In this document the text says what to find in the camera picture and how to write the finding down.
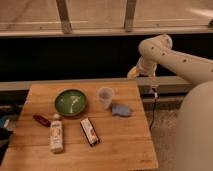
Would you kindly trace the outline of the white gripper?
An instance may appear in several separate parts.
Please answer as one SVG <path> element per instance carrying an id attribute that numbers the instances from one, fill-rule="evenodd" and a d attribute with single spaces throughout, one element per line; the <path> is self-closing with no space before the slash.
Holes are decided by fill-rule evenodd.
<path id="1" fill-rule="evenodd" d="M 149 76 L 150 81 L 151 81 L 150 86 L 152 88 L 156 88 L 157 87 L 157 81 L 156 81 L 156 77 L 154 76 L 156 69 L 157 69 L 157 63 L 156 62 L 153 62 L 152 60 L 141 57 L 138 60 L 136 67 L 133 67 L 127 73 L 127 77 L 129 79 L 136 78 L 138 76 L 138 73 L 140 75 Z"/>

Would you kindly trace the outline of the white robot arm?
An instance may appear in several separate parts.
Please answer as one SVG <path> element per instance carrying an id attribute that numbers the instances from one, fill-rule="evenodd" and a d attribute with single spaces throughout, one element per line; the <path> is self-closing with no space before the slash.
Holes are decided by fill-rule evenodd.
<path id="1" fill-rule="evenodd" d="M 141 41 L 141 57 L 127 77 L 154 79 L 160 64 L 194 85 L 179 109 L 174 171 L 213 171 L 213 60 L 175 51 L 172 45 L 167 34 Z"/>

